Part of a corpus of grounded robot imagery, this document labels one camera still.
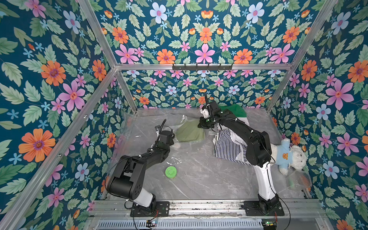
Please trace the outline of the bag of clothes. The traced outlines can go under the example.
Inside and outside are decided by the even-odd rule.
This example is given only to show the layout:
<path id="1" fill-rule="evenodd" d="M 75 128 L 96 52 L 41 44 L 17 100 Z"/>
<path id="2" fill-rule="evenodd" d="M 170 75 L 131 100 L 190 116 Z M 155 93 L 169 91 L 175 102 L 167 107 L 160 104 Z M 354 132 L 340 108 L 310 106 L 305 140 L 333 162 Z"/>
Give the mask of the bag of clothes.
<path id="1" fill-rule="evenodd" d="M 173 145 L 170 151 L 150 148 L 158 138 L 158 132 L 162 122 L 165 121 L 163 132 L 174 134 Z M 164 163 L 168 165 L 180 164 L 182 161 L 191 161 L 200 157 L 206 159 L 214 153 L 213 139 L 215 133 L 210 129 L 198 128 L 199 118 L 185 114 L 162 114 L 136 117 L 132 126 L 126 132 L 126 140 L 121 142 L 120 156 L 128 156 L 141 159 L 148 154 L 147 168 Z"/>

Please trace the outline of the clear plastic mesh cup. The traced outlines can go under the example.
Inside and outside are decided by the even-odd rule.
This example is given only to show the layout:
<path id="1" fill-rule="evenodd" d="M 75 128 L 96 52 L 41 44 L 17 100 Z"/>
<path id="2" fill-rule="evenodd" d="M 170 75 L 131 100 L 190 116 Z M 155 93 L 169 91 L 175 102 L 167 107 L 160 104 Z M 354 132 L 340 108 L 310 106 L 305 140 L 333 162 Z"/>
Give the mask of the clear plastic mesh cup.
<path id="1" fill-rule="evenodd" d="M 311 188 L 312 180 L 307 172 L 291 168 L 286 176 L 286 185 L 290 190 L 304 190 Z"/>

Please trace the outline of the green round lid container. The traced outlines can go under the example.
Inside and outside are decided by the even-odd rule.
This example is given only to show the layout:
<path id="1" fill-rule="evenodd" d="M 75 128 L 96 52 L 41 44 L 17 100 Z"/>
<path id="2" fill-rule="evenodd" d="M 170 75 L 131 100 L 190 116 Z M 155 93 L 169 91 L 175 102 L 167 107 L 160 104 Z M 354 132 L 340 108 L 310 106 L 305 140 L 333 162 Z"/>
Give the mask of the green round lid container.
<path id="1" fill-rule="evenodd" d="M 174 166 L 169 166 L 165 170 L 165 176 L 169 179 L 174 179 L 177 176 L 177 168 Z"/>

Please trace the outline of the green tank top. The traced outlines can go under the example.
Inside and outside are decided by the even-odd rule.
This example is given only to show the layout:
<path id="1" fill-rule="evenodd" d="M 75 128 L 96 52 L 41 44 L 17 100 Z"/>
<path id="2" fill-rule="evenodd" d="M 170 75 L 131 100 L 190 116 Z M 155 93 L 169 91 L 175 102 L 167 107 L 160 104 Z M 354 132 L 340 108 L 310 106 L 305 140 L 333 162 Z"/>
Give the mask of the green tank top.
<path id="1" fill-rule="evenodd" d="M 224 110 L 229 110 L 230 112 L 232 112 L 236 117 L 247 117 L 247 114 L 245 112 L 245 110 L 243 109 L 243 107 L 241 107 L 238 104 L 233 104 L 230 106 L 219 106 L 219 108 L 224 111 Z"/>

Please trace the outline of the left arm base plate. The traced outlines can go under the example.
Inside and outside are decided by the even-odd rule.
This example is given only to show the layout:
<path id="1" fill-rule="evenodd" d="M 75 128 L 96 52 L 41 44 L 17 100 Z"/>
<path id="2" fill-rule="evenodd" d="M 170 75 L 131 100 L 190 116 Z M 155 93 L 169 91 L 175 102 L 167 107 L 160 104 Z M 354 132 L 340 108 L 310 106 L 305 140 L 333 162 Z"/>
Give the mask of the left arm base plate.
<path id="1" fill-rule="evenodd" d="M 170 211 L 170 202 L 153 201 L 149 207 L 134 204 L 130 216 L 131 217 L 167 217 Z"/>

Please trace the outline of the aluminium front rail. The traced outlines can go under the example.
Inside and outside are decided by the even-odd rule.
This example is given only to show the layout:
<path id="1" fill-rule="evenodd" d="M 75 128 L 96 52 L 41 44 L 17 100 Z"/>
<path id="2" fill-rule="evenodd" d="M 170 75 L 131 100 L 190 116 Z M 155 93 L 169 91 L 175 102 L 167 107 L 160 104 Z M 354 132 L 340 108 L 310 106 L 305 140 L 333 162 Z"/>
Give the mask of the aluminium front rail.
<path id="1" fill-rule="evenodd" d="M 215 200 L 158 200 L 170 202 L 167 217 L 248 217 L 241 208 L 244 201 L 255 199 L 215 199 Z M 317 199 L 286 199 L 280 200 L 285 216 L 256 216 L 260 218 L 325 218 L 326 212 Z M 123 200 L 97 201 L 90 211 L 90 216 L 129 217 L 134 204 Z"/>

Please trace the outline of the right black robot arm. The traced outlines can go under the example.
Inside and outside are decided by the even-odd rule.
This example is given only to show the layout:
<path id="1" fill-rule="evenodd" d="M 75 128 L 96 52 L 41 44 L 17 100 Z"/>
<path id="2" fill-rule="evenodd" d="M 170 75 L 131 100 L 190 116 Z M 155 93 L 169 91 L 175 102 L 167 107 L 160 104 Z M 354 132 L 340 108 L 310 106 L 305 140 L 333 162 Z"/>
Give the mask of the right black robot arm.
<path id="1" fill-rule="evenodd" d="M 239 144 L 245 143 L 246 160 L 255 170 L 258 181 L 259 210 L 269 213 L 279 204 L 279 198 L 274 191 L 271 177 L 271 143 L 266 132 L 260 132 L 248 126 L 229 110 L 221 110 L 216 101 L 209 102 L 207 96 L 205 105 L 201 109 L 203 115 L 198 127 L 203 129 L 214 128 L 216 124 L 227 127 L 234 133 L 234 140 Z"/>

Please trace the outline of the blue white striped garment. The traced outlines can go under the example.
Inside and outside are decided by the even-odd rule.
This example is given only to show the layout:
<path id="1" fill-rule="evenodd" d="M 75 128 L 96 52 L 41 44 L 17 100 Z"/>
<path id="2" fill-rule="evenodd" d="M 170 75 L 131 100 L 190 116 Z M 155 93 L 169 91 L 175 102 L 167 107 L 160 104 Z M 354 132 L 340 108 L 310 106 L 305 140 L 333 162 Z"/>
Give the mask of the blue white striped garment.
<path id="1" fill-rule="evenodd" d="M 220 131 L 214 138 L 214 153 L 217 158 L 232 161 L 235 163 L 252 166 L 249 163 L 246 153 L 247 144 L 241 140 L 232 130 Z"/>

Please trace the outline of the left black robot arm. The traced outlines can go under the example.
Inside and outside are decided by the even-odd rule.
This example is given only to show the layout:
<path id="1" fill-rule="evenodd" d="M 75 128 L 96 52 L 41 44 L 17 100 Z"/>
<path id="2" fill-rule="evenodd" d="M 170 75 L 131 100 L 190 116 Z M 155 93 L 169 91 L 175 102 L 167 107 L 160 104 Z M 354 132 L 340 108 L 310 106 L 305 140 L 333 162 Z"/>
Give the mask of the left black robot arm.
<path id="1" fill-rule="evenodd" d="M 170 147 L 174 145 L 173 129 L 165 123 L 166 119 L 155 127 L 157 139 L 144 154 L 124 155 L 119 159 L 105 186 L 109 194 L 128 199 L 138 208 L 156 208 L 155 195 L 144 189 L 143 184 L 146 170 L 164 162 L 170 153 Z"/>

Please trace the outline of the white teddy bear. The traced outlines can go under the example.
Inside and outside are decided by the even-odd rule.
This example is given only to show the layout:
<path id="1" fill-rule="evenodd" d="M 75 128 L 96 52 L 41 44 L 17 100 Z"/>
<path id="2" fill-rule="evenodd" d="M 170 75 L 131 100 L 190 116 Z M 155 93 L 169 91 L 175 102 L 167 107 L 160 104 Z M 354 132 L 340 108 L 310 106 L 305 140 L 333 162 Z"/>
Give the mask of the white teddy bear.
<path id="1" fill-rule="evenodd" d="M 301 147 L 290 145 L 290 139 L 283 139 L 280 145 L 271 144 L 271 155 L 279 171 L 287 176 L 289 168 L 301 171 L 307 163 L 307 156 Z"/>

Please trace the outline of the olive green garment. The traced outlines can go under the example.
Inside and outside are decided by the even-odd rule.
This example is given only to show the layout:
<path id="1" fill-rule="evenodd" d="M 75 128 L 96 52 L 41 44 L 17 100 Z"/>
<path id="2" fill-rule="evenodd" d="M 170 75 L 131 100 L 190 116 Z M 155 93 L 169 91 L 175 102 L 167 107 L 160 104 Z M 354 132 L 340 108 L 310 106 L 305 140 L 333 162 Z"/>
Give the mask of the olive green garment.
<path id="1" fill-rule="evenodd" d="M 203 141 L 206 137 L 205 130 L 198 127 L 197 120 L 186 121 L 180 126 L 175 137 L 179 143 L 193 143 Z"/>

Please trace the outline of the black hook rail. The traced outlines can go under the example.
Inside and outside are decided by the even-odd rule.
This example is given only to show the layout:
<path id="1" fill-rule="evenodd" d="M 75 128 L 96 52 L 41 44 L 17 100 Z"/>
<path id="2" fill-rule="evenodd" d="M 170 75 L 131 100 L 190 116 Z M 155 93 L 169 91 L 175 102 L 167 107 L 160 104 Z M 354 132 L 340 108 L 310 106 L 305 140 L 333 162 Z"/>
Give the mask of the black hook rail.
<path id="1" fill-rule="evenodd" d="M 230 64 L 173 64 L 174 71 L 229 71 L 233 69 Z"/>

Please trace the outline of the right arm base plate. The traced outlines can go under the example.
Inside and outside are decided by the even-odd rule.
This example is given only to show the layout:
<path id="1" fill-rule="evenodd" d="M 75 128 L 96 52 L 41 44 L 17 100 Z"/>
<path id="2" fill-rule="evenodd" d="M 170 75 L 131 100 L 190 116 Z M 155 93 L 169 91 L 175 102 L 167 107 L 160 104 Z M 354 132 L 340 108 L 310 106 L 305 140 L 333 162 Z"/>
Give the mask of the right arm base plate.
<path id="1" fill-rule="evenodd" d="M 285 216 L 281 203 L 269 203 L 264 201 L 244 201 L 241 208 L 247 216 Z"/>

